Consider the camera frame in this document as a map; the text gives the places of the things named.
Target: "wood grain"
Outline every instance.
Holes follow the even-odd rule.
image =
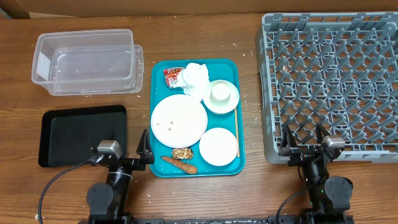
[[[261,16],[0,21],[0,222],[37,223],[34,217],[40,194],[46,183],[64,169],[41,168],[37,163],[41,119],[46,111],[122,104],[127,108],[132,154],[142,130],[149,127],[153,66],[163,60],[187,58],[229,58],[238,66],[246,166],[232,177],[161,179],[149,169],[135,172],[127,210],[139,218],[164,219],[275,214],[279,205],[303,186],[296,168],[273,165],[264,158],[261,82],[254,55],[254,36]],[[93,29],[133,31],[134,42],[144,49],[144,86],[140,93],[54,97],[32,83],[32,58],[40,34]],[[348,214],[354,215],[356,223],[397,223],[397,164],[335,162],[329,165],[329,171],[354,182]],[[106,173],[103,167],[84,166],[58,179],[44,200],[45,223],[76,223],[86,219],[89,213],[86,191],[92,184],[105,181]],[[308,206],[307,196],[303,195],[287,204],[282,213],[298,213],[300,208]]]

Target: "teal tray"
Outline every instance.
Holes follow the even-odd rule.
[[[163,70],[166,68],[174,67],[186,67],[189,63],[194,62],[198,64],[206,64],[209,70],[210,81],[215,80],[227,80],[233,83],[238,91],[239,89],[239,78],[238,68],[235,63],[228,59],[203,59],[203,60],[171,60],[159,62],[152,69],[152,85],[150,88],[150,115],[156,105],[164,98],[183,94],[181,88],[170,89],[164,80]],[[217,115],[212,113],[204,104],[206,109],[208,124],[207,130],[211,128],[225,128],[231,131],[236,136],[235,126],[235,114],[231,111],[227,114]],[[233,162],[226,166],[217,167],[207,163],[199,152],[199,142],[194,144],[191,148],[193,150],[193,159],[183,160],[184,162],[194,165],[198,168],[198,174],[190,175],[184,171],[176,168],[175,166],[163,161],[162,156],[172,156],[172,148],[167,147],[160,143],[154,136],[152,130],[150,131],[150,144],[155,155],[155,163],[150,165],[151,171],[158,177],[204,177],[204,176],[216,176],[216,175],[236,175],[243,170],[246,157],[244,155],[244,138],[243,138],[243,121],[242,121],[242,108],[241,102],[239,101],[236,107],[238,117],[238,132],[239,132],[239,150],[240,157],[236,157]]]

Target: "oval white plate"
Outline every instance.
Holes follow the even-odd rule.
[[[157,140],[172,148],[195,144],[207,128],[207,113],[192,96],[172,95],[156,105],[150,126]]]
[[[238,149],[235,135],[224,128],[208,130],[199,142],[202,158],[214,166],[225,166],[231,163],[235,159]]]

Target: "cup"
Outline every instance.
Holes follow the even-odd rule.
[[[231,90],[224,83],[216,84],[211,90],[210,99],[217,105],[227,104]]]

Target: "gray dish rack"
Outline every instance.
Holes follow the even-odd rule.
[[[398,162],[398,13],[271,13],[256,36],[266,159],[288,124],[316,144],[315,124],[346,141],[337,160]]]

